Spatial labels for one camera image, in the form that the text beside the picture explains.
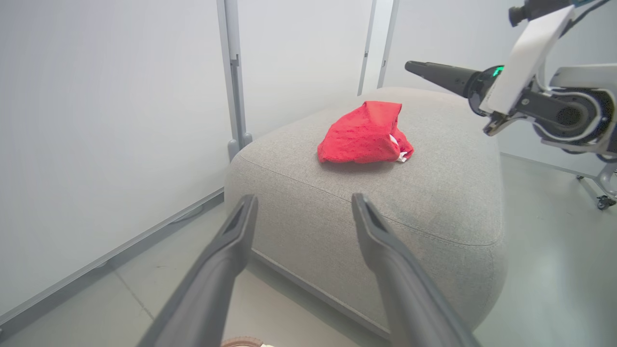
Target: green led display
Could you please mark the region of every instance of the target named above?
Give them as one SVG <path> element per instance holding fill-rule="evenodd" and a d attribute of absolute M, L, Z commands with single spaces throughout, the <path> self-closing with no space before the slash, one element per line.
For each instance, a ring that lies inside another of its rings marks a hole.
<path fill-rule="evenodd" d="M 502 70 L 503 70 L 503 66 L 496 68 L 495 72 L 493 72 L 493 77 L 497 76 Z"/>

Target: red cloth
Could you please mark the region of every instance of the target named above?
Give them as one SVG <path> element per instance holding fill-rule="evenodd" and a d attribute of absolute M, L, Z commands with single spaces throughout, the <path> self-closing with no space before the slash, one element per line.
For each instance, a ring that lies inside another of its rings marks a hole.
<path fill-rule="evenodd" d="M 413 147 L 398 128 L 401 104 L 366 101 L 332 124 L 317 147 L 320 162 L 396 161 L 401 152 L 409 159 Z"/>

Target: gray ottoman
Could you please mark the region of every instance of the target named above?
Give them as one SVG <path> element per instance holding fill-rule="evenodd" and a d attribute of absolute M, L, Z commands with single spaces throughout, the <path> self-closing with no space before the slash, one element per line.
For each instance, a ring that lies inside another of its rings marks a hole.
<path fill-rule="evenodd" d="M 403 104 L 399 129 L 416 151 L 405 163 L 320 164 L 330 125 L 366 100 Z M 467 101 L 433 91 L 382 88 L 343 100 L 244 148 L 225 184 L 230 211 L 259 198 L 259 259 L 382 336 L 387 321 L 363 262 L 351 195 L 365 193 L 475 329 L 501 292 L 506 264 L 497 142 Z"/>

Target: glossy floor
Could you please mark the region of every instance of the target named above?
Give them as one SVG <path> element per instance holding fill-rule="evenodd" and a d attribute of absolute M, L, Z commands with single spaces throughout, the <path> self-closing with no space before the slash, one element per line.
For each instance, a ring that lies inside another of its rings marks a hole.
<path fill-rule="evenodd" d="M 617 207 L 572 175 L 503 158 L 509 273 L 477 329 L 484 346 L 616 346 Z M 167 227 L 5 325 L 2 347 L 134 346 L 225 219 Z M 275 346 L 387 346 L 258 263 L 238 277 L 225 338 Z"/>

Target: black knob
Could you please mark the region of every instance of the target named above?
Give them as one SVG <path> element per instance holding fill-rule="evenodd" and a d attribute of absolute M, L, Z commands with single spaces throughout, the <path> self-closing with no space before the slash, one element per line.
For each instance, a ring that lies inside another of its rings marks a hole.
<path fill-rule="evenodd" d="M 525 6 L 516 7 L 513 6 L 508 10 L 508 17 L 510 18 L 510 24 L 515 27 L 524 19 L 527 19 L 527 11 Z"/>

